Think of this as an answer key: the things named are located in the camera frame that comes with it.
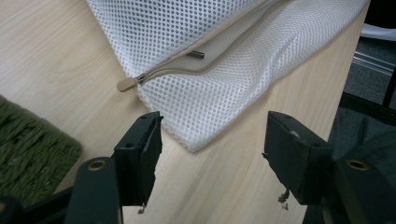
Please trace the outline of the black stand pole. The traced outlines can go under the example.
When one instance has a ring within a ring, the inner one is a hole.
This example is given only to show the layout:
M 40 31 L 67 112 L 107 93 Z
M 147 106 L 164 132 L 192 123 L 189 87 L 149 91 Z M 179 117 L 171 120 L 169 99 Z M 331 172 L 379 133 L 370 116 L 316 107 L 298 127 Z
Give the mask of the black stand pole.
M 396 67 L 394 68 L 382 102 L 382 106 L 389 107 L 394 91 L 396 90 Z

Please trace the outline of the white mesh laundry bag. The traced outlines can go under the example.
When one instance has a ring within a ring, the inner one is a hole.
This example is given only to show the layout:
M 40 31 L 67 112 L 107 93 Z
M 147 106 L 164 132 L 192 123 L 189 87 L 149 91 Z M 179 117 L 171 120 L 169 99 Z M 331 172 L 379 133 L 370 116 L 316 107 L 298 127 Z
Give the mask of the white mesh laundry bag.
M 368 0 L 87 0 L 126 77 L 196 151 L 322 49 Z

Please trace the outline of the black stand bar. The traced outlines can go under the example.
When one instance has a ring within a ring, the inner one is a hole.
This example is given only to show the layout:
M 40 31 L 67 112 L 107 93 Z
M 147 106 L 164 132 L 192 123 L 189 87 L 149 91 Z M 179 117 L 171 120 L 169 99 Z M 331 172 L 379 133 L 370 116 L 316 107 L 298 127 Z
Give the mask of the black stand bar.
M 385 124 L 396 127 L 396 110 L 394 109 L 368 101 L 347 92 L 342 93 L 339 106 L 351 109 Z

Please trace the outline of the green woven basket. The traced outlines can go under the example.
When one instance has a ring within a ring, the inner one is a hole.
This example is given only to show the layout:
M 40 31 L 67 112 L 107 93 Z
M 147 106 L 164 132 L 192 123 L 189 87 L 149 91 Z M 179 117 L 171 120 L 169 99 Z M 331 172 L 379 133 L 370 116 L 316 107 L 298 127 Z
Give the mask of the green woven basket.
M 79 141 L 0 95 L 0 197 L 24 207 L 47 199 L 81 153 Z

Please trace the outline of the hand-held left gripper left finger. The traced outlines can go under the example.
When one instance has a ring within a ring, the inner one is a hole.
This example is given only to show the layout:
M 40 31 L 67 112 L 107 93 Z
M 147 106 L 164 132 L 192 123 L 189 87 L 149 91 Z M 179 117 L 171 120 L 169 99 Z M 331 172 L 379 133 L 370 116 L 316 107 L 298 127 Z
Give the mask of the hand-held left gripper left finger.
M 147 205 L 163 148 L 158 111 L 139 117 L 114 148 L 120 204 Z

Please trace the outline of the white sheet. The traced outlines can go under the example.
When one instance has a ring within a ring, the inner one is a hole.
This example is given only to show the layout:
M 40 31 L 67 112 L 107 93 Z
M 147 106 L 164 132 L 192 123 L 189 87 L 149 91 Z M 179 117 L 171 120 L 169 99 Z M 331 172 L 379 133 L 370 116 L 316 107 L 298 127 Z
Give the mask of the white sheet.
M 396 29 L 382 28 L 364 23 L 361 36 L 396 42 Z

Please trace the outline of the metal floor rail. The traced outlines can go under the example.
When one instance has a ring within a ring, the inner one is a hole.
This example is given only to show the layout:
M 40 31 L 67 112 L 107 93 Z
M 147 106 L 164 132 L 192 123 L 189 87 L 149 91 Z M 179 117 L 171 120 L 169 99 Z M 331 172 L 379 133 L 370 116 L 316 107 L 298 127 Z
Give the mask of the metal floor rail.
M 356 65 L 390 77 L 392 76 L 393 71 L 396 68 L 396 64 L 394 63 L 389 63 L 384 60 L 380 60 L 374 56 L 370 56 L 368 54 L 364 54 L 358 51 L 354 53 L 352 62 Z

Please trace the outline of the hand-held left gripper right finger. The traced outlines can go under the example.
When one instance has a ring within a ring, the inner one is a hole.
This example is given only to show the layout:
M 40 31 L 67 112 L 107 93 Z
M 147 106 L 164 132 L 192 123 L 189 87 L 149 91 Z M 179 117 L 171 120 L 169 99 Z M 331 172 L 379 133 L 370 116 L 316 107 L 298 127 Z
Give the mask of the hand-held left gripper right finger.
M 263 157 L 287 193 L 299 204 L 319 204 L 325 173 L 332 164 L 332 146 L 290 115 L 269 111 Z

